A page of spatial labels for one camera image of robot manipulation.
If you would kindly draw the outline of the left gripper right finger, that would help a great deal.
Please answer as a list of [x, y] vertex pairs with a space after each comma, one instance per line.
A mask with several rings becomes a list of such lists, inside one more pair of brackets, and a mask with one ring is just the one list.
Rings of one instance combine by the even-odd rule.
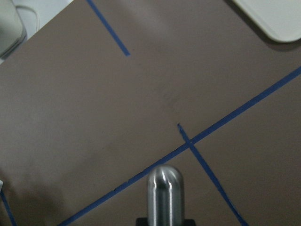
[[196, 226], [196, 222], [193, 219], [185, 219], [183, 226]]

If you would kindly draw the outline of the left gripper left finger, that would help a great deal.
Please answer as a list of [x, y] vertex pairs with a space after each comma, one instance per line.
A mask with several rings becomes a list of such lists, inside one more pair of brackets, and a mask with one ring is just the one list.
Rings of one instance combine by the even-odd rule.
[[135, 222], [136, 226], [148, 226], [147, 218], [137, 218]]

